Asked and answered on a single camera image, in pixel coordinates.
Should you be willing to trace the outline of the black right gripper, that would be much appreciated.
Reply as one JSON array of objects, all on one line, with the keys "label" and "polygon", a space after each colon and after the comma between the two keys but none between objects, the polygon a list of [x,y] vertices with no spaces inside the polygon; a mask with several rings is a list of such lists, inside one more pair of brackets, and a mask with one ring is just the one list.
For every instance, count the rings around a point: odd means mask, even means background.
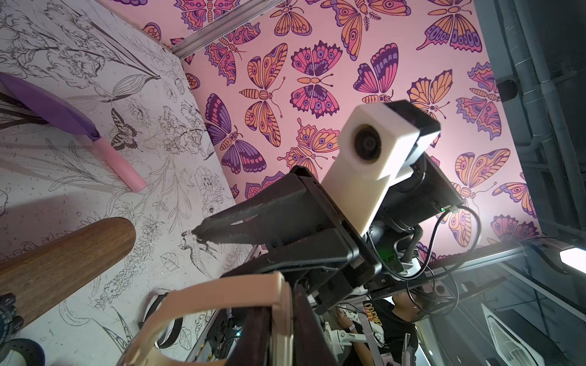
[{"label": "black right gripper", "polygon": [[294,168],[250,200],[205,218],[191,234],[198,242],[266,246],[268,259],[245,272],[280,271],[314,297],[320,315],[382,269],[306,168]]}]

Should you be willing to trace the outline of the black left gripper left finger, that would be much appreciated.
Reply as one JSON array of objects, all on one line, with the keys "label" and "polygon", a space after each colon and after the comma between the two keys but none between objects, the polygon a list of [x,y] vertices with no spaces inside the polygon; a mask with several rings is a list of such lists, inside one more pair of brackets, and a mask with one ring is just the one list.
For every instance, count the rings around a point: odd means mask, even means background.
[{"label": "black left gripper left finger", "polygon": [[269,365],[272,315],[271,307],[253,307],[249,310],[241,338],[228,357],[228,366]]}]

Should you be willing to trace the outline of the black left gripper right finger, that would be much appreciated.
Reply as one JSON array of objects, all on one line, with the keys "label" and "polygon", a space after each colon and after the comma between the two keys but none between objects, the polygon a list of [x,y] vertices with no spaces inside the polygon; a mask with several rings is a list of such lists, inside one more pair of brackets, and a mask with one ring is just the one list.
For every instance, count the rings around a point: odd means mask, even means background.
[{"label": "black left gripper right finger", "polygon": [[293,365],[336,366],[337,359],[328,347],[317,315],[311,308],[305,289],[295,285],[293,301]]}]

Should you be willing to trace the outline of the black chunky sport watch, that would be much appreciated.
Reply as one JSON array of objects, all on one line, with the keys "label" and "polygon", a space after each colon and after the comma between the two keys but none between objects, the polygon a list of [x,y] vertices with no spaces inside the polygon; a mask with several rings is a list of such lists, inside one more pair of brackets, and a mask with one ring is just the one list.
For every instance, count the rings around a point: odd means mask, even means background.
[{"label": "black chunky sport watch", "polygon": [[43,366],[46,357],[42,347],[31,339],[16,337],[24,326],[24,318],[17,314],[15,304],[14,294],[1,295],[1,363],[16,354],[24,360],[25,365]]}]

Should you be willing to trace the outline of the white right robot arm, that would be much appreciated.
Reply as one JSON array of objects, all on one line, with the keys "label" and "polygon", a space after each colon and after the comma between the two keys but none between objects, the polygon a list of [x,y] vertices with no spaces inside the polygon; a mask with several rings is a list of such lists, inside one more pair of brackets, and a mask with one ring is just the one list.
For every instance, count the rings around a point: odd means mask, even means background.
[{"label": "white right robot arm", "polygon": [[266,259],[231,274],[280,271],[324,314],[360,288],[372,295],[401,290],[404,266],[417,257],[416,225],[462,204],[440,168],[422,156],[412,177],[390,187],[361,234],[309,169],[296,166],[249,200],[205,218],[193,234],[201,243],[264,245]]}]

